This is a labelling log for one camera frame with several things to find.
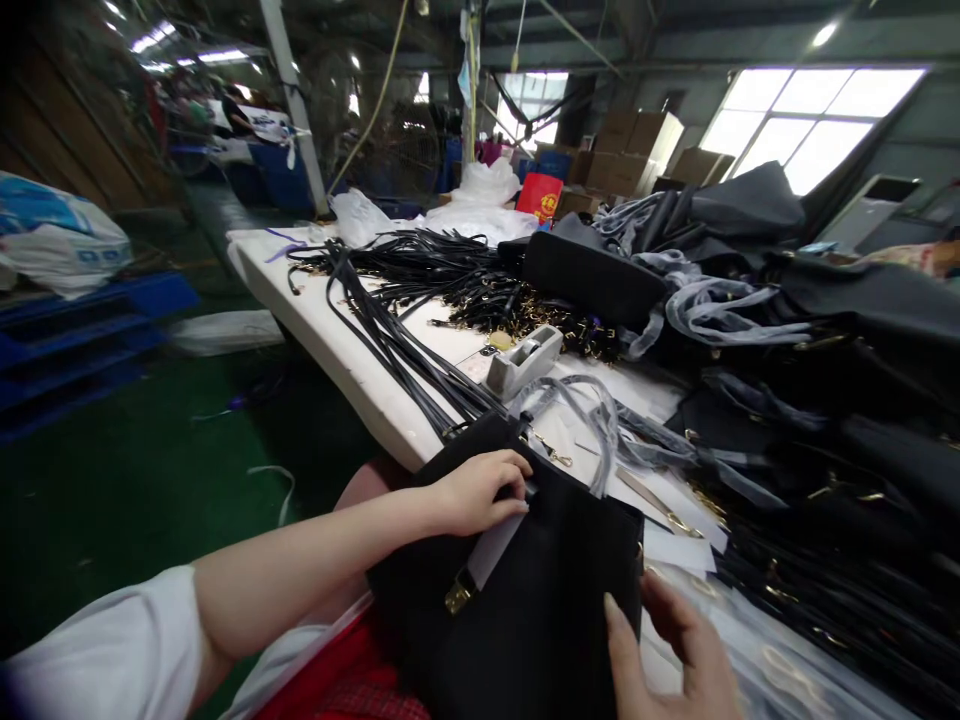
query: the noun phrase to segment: white plastic bag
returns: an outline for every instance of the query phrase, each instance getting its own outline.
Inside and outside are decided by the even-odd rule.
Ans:
[[[510,161],[501,157],[490,167],[479,162],[467,163],[460,187],[450,195],[453,202],[469,201],[475,205],[499,207],[519,191],[520,178],[514,174]]]
[[[167,328],[171,344],[191,357],[278,345],[283,333],[269,310],[238,310],[181,320]]]
[[[67,300],[130,263],[130,241],[89,200],[0,172],[0,247],[17,272]]]
[[[450,193],[453,200],[428,212],[423,227],[456,230],[466,237],[485,235],[491,247],[531,235],[537,230],[537,218],[503,207],[519,189],[520,180],[506,158],[490,167],[470,163],[463,169],[460,187]]]
[[[505,240],[532,235],[538,225],[537,218],[529,213],[465,201],[454,201],[435,208],[423,220],[423,227],[434,232],[456,230],[466,237],[485,235],[490,247]]]
[[[363,247],[373,242],[378,233],[396,228],[383,210],[356,188],[334,195],[330,207],[337,214],[340,238],[352,248]]]

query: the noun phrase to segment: window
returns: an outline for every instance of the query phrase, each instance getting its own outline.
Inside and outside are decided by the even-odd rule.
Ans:
[[[925,68],[744,70],[700,147],[737,158],[729,177],[776,160],[793,191],[806,195],[925,73]]]
[[[510,94],[523,114],[531,120],[560,100],[566,87],[567,73],[518,73],[503,76],[503,89]],[[502,127],[497,125],[493,131],[494,135],[505,127],[517,140],[522,140],[525,128],[510,114],[510,109],[503,98],[500,98],[500,104],[497,107],[497,119],[500,120]],[[557,124],[553,123],[539,132],[534,132],[532,138],[524,140],[521,144],[528,150],[533,150],[537,142],[552,143],[556,137]]]
[[[414,95],[415,103],[430,102],[430,76],[424,73],[420,76],[420,86],[417,88],[417,94]]]

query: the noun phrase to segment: ceiling light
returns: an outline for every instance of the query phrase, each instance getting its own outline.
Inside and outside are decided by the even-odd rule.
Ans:
[[[112,12],[114,15],[116,15],[116,16],[117,16],[118,18],[120,18],[121,20],[126,20],[126,19],[127,19],[126,16],[125,16],[122,12],[120,12],[120,8],[118,8],[118,7],[117,7],[116,5],[114,5],[112,2],[106,2],[106,3],[104,3],[104,5],[107,6],[107,10],[109,10],[110,12]]]
[[[247,54],[242,50],[223,50],[215,53],[206,53],[199,57],[203,62],[211,65],[221,62],[231,62],[233,60],[246,60]]]
[[[813,46],[820,47],[829,40],[833,33],[837,31],[837,24],[830,23],[829,25],[824,25],[820,32],[817,33],[816,37],[813,38]]]
[[[177,29],[164,20],[149,35],[144,35],[142,38],[137,40],[133,46],[130,48],[134,53],[140,54],[149,47],[153,47],[165,37],[169,37],[177,32]]]

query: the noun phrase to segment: white table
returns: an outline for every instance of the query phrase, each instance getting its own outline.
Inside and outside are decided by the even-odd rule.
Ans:
[[[295,240],[310,240],[307,228],[283,228],[277,232]],[[235,230],[227,237],[228,255],[254,297],[270,309],[333,379],[377,442],[411,472],[432,458],[441,448],[440,440],[413,400],[327,305],[328,278],[296,273],[294,282],[303,290],[294,295],[287,282],[287,261],[281,257],[266,262],[287,241],[264,230]],[[339,283],[331,288],[331,298],[334,303],[343,299]],[[349,317],[346,307],[338,309]],[[483,348],[486,336],[429,324],[432,319],[446,320],[449,313],[449,308],[434,300],[414,312],[406,325],[425,345],[457,364]],[[563,356],[552,374],[574,372],[598,377],[614,397],[660,421],[673,414],[680,398],[676,388],[655,383],[629,367],[607,366],[595,360]],[[428,391],[451,417],[457,417],[432,388]]]

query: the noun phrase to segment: cardboard box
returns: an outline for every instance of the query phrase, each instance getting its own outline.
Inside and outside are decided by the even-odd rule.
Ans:
[[[624,152],[640,155],[666,166],[673,156],[673,151],[677,149],[681,135],[683,123],[672,113],[637,113]]]
[[[714,153],[700,148],[687,148],[680,153],[680,158],[670,177],[701,187],[716,185],[727,174],[734,160],[736,158],[733,155]]]
[[[570,213],[588,212],[593,215],[597,212],[600,203],[604,202],[604,200],[604,197],[595,193],[578,192],[564,188],[563,193],[560,195],[560,203],[557,205],[557,212],[554,214],[553,219],[555,221],[559,220],[564,215],[569,215]]]
[[[636,121],[637,113],[634,110],[608,112],[593,143],[593,151],[596,153],[626,152]]]
[[[593,153],[589,150],[580,150],[573,159],[570,173],[567,175],[567,185],[586,185],[593,167]]]
[[[617,155],[611,155],[610,153],[594,153],[593,164],[590,166],[590,172],[587,173],[587,181],[583,184],[588,188],[606,190],[607,174],[610,165],[617,157]]]

